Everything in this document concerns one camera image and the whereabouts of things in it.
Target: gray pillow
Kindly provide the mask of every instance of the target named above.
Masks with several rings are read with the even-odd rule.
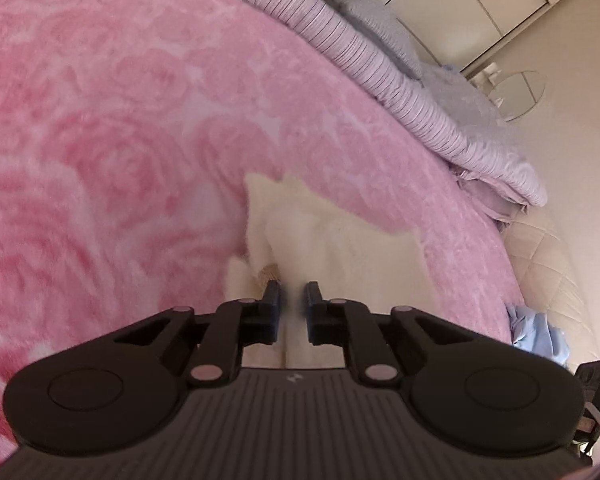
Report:
[[[380,0],[324,0],[373,41],[404,75],[420,80],[422,67],[411,35]]]

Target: metal pin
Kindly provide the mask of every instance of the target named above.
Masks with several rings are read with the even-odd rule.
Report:
[[[198,365],[191,371],[191,377],[199,381],[215,381],[222,377],[222,368],[216,365]]]
[[[398,370],[389,365],[371,365],[365,370],[365,375],[374,381],[391,381],[398,375]]]

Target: light blue cloth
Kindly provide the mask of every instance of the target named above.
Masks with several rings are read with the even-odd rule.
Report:
[[[566,366],[571,349],[562,330],[551,326],[546,314],[540,314],[526,305],[506,307],[513,346]]]

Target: circular pad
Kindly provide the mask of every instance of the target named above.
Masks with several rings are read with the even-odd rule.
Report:
[[[122,379],[116,374],[91,368],[56,377],[49,386],[49,397],[62,408],[90,412],[114,402],[122,390]]]
[[[540,385],[531,375],[515,368],[487,368],[469,376],[466,392],[477,404],[507,412],[534,402]]]
[[[582,388],[565,369],[490,340],[437,347],[411,405],[434,434],[477,454],[541,454],[570,443]]]
[[[96,341],[19,371],[2,406],[21,443],[52,454],[88,455],[154,433],[178,399],[176,379],[148,348]]]

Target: white wall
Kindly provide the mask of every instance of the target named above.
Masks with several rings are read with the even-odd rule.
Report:
[[[519,121],[570,246],[600,344],[600,0],[564,0],[496,54],[506,72],[548,77]],[[600,460],[600,441],[594,448]]]

